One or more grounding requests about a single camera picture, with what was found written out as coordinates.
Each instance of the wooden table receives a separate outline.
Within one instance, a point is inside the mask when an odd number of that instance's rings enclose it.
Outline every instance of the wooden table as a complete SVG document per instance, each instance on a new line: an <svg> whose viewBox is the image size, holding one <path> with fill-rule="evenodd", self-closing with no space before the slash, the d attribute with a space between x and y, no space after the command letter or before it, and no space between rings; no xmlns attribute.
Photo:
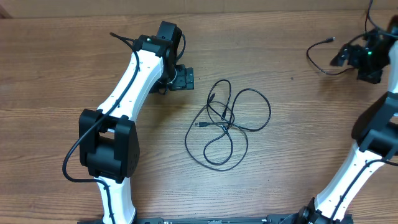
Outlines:
<svg viewBox="0 0 398 224"><path fill-rule="evenodd" d="M385 27L396 11L374 11ZM131 51L109 32L155 35L161 21L187 36L181 63L195 69L195 90L149 95L137 120L141 156L132 177L138 217L258 217L294 213L316 196L348 155L356 118L387 88L356 80L356 72L328 77L319 65L363 29L363 11L267 12L111 16L0 21L0 223L76 223L102 217L96 184L67 181L65 154L78 136L84 108L95 109L124 73ZM233 97L255 88L272 105L269 125L248 133L249 152L228 172L196 164L184 135L211 86L227 78ZM225 100L220 86L216 99ZM236 122L259 125L267 113L260 97L245 93ZM199 160L219 129L194 128L188 139ZM244 139L232 131L237 161ZM228 155L226 139L210 149ZM74 153L70 175L89 177ZM397 169L382 167L349 207L356 223L397 223Z"/></svg>

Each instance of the black bracket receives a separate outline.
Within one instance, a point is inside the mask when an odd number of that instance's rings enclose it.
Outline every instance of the black bracket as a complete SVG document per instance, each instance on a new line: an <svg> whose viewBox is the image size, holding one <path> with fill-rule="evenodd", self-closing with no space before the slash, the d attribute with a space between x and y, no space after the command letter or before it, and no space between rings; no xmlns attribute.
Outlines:
<svg viewBox="0 0 398 224"><path fill-rule="evenodd" d="M103 116L102 111L85 109L79 119L81 137ZM114 130L114 139L100 136ZM88 168L89 175L103 176L121 183L134 173L139 158L139 145L135 122L127 116L107 116L102 125L88 133L80 143L80 163Z"/></svg>
<svg viewBox="0 0 398 224"><path fill-rule="evenodd" d="M163 21L156 36L141 35L134 41L134 50L146 50L163 58L163 74L149 93L158 93L160 89L193 90L193 68L176 65L181 36L182 31L176 24Z"/></svg>

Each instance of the black joint housing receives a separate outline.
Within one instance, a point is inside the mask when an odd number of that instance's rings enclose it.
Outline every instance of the black joint housing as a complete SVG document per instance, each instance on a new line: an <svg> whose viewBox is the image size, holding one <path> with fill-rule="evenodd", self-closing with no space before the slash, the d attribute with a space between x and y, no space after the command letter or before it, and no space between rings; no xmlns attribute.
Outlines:
<svg viewBox="0 0 398 224"><path fill-rule="evenodd" d="M79 119L79 137L103 116L101 111L85 109ZM100 136L114 130L114 139ZM103 176L121 183L134 173L139 158L139 144L135 122L127 116L107 116L102 125L88 133L80 143L80 163L88 168L89 175Z"/></svg>
<svg viewBox="0 0 398 224"><path fill-rule="evenodd" d="M141 35L134 42L134 50L146 50L163 58L163 74L149 93L158 93L160 89L193 90L193 68L176 65L177 49L181 36L182 31L176 24L163 21L156 36Z"/></svg>
<svg viewBox="0 0 398 224"><path fill-rule="evenodd" d="M398 154L398 125L391 118L398 113L398 93L387 92L355 122L351 137L359 150L370 150L391 159Z"/></svg>

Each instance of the white arm segment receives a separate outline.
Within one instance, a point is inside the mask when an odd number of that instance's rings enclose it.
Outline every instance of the white arm segment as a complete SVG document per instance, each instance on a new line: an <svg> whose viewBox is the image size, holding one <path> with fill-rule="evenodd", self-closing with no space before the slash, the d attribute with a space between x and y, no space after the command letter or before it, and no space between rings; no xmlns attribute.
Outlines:
<svg viewBox="0 0 398 224"><path fill-rule="evenodd" d="M381 159L381 156L371 151L359 151L359 147L355 141L347 159L344 161L344 164L340 167L328 186L315 198L315 210L319 210L322 212L323 216L331 218L340 197L344 194L349 184L357 176L365 163L376 159ZM344 214L349 203L369 177L383 165L383 162L375 162L361 174L359 179L348 192L346 198L344 198L343 203L340 205L335 217L333 218L334 220L342 220L344 218Z"/></svg>
<svg viewBox="0 0 398 224"><path fill-rule="evenodd" d="M124 178L121 184L117 184L114 180L105 177L98 177L95 179L103 180L109 185L112 212L116 224L132 224L134 216L136 215L136 208L132 205L130 178ZM112 219L109 217L106 191L102 184L97 184L101 191L102 204L104 207L104 217L102 218L102 222L105 224L112 224Z"/></svg>
<svg viewBox="0 0 398 224"><path fill-rule="evenodd" d="M146 50L140 50L137 52L137 54L140 61L140 70L137 74L137 77L126 95L121 100L119 104L120 106L115 108L110 116L120 118L122 115L126 115L129 117L129 120L136 121L138 112L141 109L149 90L163 73L162 57L157 57L155 56L155 53L148 52ZM108 99L106 99L106 101L98 107L99 110L103 110L102 113L105 114L108 112L108 110L113 106L114 102L127 87L127 84L130 82L134 74L136 65L136 56L133 53L131 54L129 66L123 77L120 79L120 82ZM105 181L109 185L112 211L114 213L116 224L131 224L136 214L136 209L132 205L131 200L130 178L124 178L121 184L117 184L114 180L105 177L98 178ZM112 224L112 219L109 217L108 198L106 196L106 191L102 184L98 184L98 186L101 191L101 198L104 206L103 223Z"/></svg>
<svg viewBox="0 0 398 224"><path fill-rule="evenodd" d="M398 93L398 41L391 47L388 56L391 64L388 91Z"/></svg>
<svg viewBox="0 0 398 224"><path fill-rule="evenodd" d="M121 100L119 107L115 108L115 110L110 114L110 116L115 118L120 118L122 115L126 115L129 117L129 120L136 121L138 112L141 109L149 90L162 76L162 57L155 56L155 53L148 52L146 50L140 50L137 52L137 54L140 61L140 71L138 72L137 77L132 83L129 91ZM136 70L136 65L136 56L133 53L131 54L129 66L126 72L124 72L122 79L120 79L120 82L108 99L106 99L105 102L98 107L98 110L103 110L103 114L108 112L108 110L113 106L114 102L127 87L127 84L130 82L134 71Z"/></svg>

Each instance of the black cable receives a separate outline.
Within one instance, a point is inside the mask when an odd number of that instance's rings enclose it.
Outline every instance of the black cable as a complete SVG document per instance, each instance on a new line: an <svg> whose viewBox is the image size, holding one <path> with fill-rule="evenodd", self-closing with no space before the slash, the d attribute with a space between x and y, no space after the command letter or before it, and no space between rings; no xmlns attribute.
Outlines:
<svg viewBox="0 0 398 224"><path fill-rule="evenodd" d="M219 101L213 101L213 99L214 99L214 97L215 97L215 93L211 94L211 93L213 92L213 89L215 88L215 86L217 86L217 84L219 84L220 82L227 82L228 85L229 85L229 96L228 96L228 100L227 100L227 103L226 103L226 104L224 104L224 103L222 103L222 102L219 102ZM267 103L267 105L268 105L268 109L269 109L268 119L267 119L267 121L266 121L260 128L246 128L246 127L243 127L243 126L240 126L240 125L237 125L237 124L234 123L234 121L235 121L235 115L234 115L233 111L234 111L236 99L238 99L239 95L240 95L241 93L245 92L245 91L254 91L254 92L258 93L261 97L263 97L263 99L266 101L266 103ZM260 91L255 90L255 89L252 89L252 88L245 88L245 89L241 90L241 91L235 96L235 99L234 99L233 104L232 104L232 108L229 108L228 105L229 105L229 100L231 99L231 93L232 93L232 87L231 87L231 83L230 83L228 80L222 79L222 80L219 80L218 82L216 82L216 83L213 85L213 87L211 88L211 90L210 90L210 92L209 92L209 94L208 94L208 96L207 96L206 105L199 111L199 113L198 113L198 114L195 116L195 118L193 119L193 121L192 121L192 123L191 123L191 125L190 125L190 127L189 127L189 129L188 129L188 131L187 131L187 133L186 133L186 135L185 135L185 140L184 140L184 141L185 141L185 149L187 150L188 154L190 155L190 157L191 157L194 161L196 161L198 164L200 164L200 165L202 165L202 166L204 166L204 167L206 167L206 168L209 168L209 169L215 170L215 171L220 171L220 172L222 172L222 171L228 171L228 170L234 169L237 165L239 165L239 164L242 162L242 160L243 160L244 157L246 156L246 154L247 154L247 152L248 152L248 149L249 149L249 139L248 139L248 136L247 136L245 130L246 130L246 131L259 131L259 130L263 129L265 126L267 126L269 120L271 119L271 104L269 103L268 99L267 99ZM216 110L214 110L213 107L211 107L211 104L212 104L212 103L217 103L217 104L223 105L223 106L225 107L225 109L224 109L224 111L223 111L223 114L219 114L219 112L217 112ZM198 161L198 160L191 154L191 152L190 152L189 149L188 149L188 146L187 146L187 137L188 137L188 134L189 134L189 132L190 132L190 130L191 130L193 124L195 123L195 121L196 121L197 118L199 117L199 115L201 115L202 112L203 112L205 109L207 110L207 113L208 113L208 116L209 116L211 122L209 122L209 123L208 123L208 122L199 122L199 123L197 123L195 126L198 126L198 127L206 127L206 126L209 126L209 125L215 125L215 126L221 128L221 129L223 130L223 133L222 133L220 136L218 136L217 138L214 138L213 140L211 140L210 142L208 142L208 143L206 144L206 146L204 147L204 149L203 149L203 156L204 156L204 158L206 159L206 161L207 161L208 163L210 163L210 164L212 164L212 165L215 165L215 166L220 166L220 165L223 165L223 164L227 163L227 162L229 161L229 159L231 158L231 156L232 156L232 154L233 154L233 141L232 141L232 138L231 138L231 136L229 135L229 132L228 132L228 130L229 130L230 128L232 128L232 127L237 128L237 129L239 129L239 130L243 133L243 135L244 135L244 138L245 138L245 140L246 140L246 150L245 150L245 152L244 152L242 158L241 158L235 165L233 165L233 166L230 167L230 168L227 168L227 169L217 169L217 168L208 166L208 165L206 165L206 164L204 164L204 163ZM210 116L210 111L209 111L209 109L212 110L212 111L213 111L218 117L220 117L221 120L223 120L223 121L222 121L222 122L215 122L215 121L213 120L213 118ZM225 118L226 112L227 112L227 111L229 111L229 113L230 113L229 119L226 119L226 118ZM207 158L207 156L206 156L206 149L207 149L207 147L208 147L211 143L213 143L213 142L215 142L215 141L221 139L221 138L224 137L225 135L227 135L227 137L228 137L228 139L229 139L229 141L230 141L230 143L231 143L231 150L230 150L230 153L229 153L228 158L225 159L223 162L213 162L213 161L210 161L210 160Z"/></svg>
<svg viewBox="0 0 398 224"><path fill-rule="evenodd" d="M131 45L129 42L126 41L127 38L125 38L125 37L120 37L120 36L118 36L118 35L116 35L116 34L114 34L114 33L111 33L111 35L112 35L113 37L117 37L117 38L119 38L120 40L122 40L122 41L123 41L124 43L126 43L126 44L131 48L131 50L132 50L132 45ZM73 177L70 177L70 176L68 175L68 172L67 172L67 164L68 164L68 161L69 161L70 156L71 156L72 153L75 151L75 149L79 146L79 144L81 143L81 141L82 141L90 132L92 132L94 129L99 129L99 128L100 128L99 126L101 126L101 124L102 124L102 122L104 121L104 119L105 119L107 116L109 116L109 115L112 113L112 111L113 111L116 107L119 106L119 104L120 104L121 100L123 99L124 95L125 95L125 94L127 93L127 91L130 89L132 83L133 83L134 80L136 79L137 73L138 73L138 71L139 71L139 57L138 57L137 52L133 51L133 53L134 53L134 55L136 56L137 65L136 65L136 69L135 69L135 71L134 71L134 74L133 74L133 76L132 76L130 82L127 84L126 88L125 88L125 89L123 90L123 92L120 94L120 97L115 101L115 103L114 103L114 105L111 107L111 109L109 109L108 112L106 112L104 115L102 115L102 117L101 117L99 120L97 120L97 122L96 122L94 125L92 125L92 127L91 127L89 130L87 130L87 131L74 143L74 145L70 148L68 154L65 156L65 159L63 160L63 164L62 164L62 173L63 173L63 175L65 176L65 178L68 179L69 181L76 182L76 183L96 182L96 183L100 183L100 184L104 185L104 189L105 189L105 191L106 191L106 196L107 196L107 198L108 198L109 217L111 217L112 223L113 223L113 224L116 224L116 222L115 222L115 220L114 220L114 214L113 214L113 211L112 211L111 194L110 194L110 191L109 191L109 186L106 184L106 182L103 181L103 180L98 180L98 179L74 179Z"/></svg>
<svg viewBox="0 0 398 224"><path fill-rule="evenodd" d="M398 35L394 35L394 34L388 33L386 30L384 30L383 28L379 27L375 22L373 22L372 17L370 15L372 4L373 4L373 0L370 0L368 11L366 13L366 18L365 18L365 32L367 32L366 24L367 24L367 22L369 20L369 22L379 31L379 33L381 35L385 35L385 36L388 36L388 37L392 37L392 38L398 39Z"/></svg>
<svg viewBox="0 0 398 224"><path fill-rule="evenodd" d="M186 46L186 44L187 44L187 41L185 40L185 35L184 35L184 34L181 34L181 36L182 36L182 39L184 40L184 46L182 47L182 50L181 50L181 52L179 53L179 55L175 58L175 63L177 63L178 60L180 60L180 58L181 58L182 55L184 54L185 46Z"/></svg>
<svg viewBox="0 0 398 224"><path fill-rule="evenodd" d="M345 197L347 196L349 190L351 190L351 188L353 187L353 185L355 184L355 182L359 179L359 177L360 177L360 176L362 175L362 173L366 170L366 168L370 167L370 165L373 164L373 163L375 163L375 162L383 162L383 163L385 163L385 164L389 164L389 165L397 166L397 167L398 167L398 164L397 164L397 163L395 163L395 162L390 162L390 161L387 161L387 160L385 160L385 159L376 159L376 160L373 160L373 161L370 161L370 162L365 163L365 165L364 165L364 166L362 167L362 169L358 172L358 174L355 176L355 178L353 179L353 181L349 184L349 186L347 187L347 189L346 189L346 191L344 192L344 194L340 197L340 200L338 201L337 206L336 206L335 210L333 211L333 213L332 213L332 215L331 215L331 217L330 217L330 223L333 223L333 219L335 218L336 213L337 213L337 211L338 211L340 205L343 203Z"/></svg>
<svg viewBox="0 0 398 224"><path fill-rule="evenodd" d="M311 48L313 48L313 47L315 47L315 46L317 46L317 45L320 45L320 44L333 42L334 40L335 40L334 37L330 37L330 38L327 38L326 40L323 40L323 41L321 41L321 42L318 42L318 43L316 43L316 44L313 44L313 45L311 45L311 46L307 49L307 53L306 53L307 58L309 59L309 61L310 61L317 69L319 69L319 71L321 71L321 72L323 72L323 73L325 73L325 74L327 74L327 75L340 75L340 74L342 74L342 73L347 72L348 70L354 69L354 67L351 67L351 68L346 68L346 69L344 69L343 71L340 71L340 72L337 72L337 73L330 73L330 72L325 71L325 70L322 69L321 67L319 67L319 66L311 59L310 54L308 53L308 52L311 50Z"/></svg>

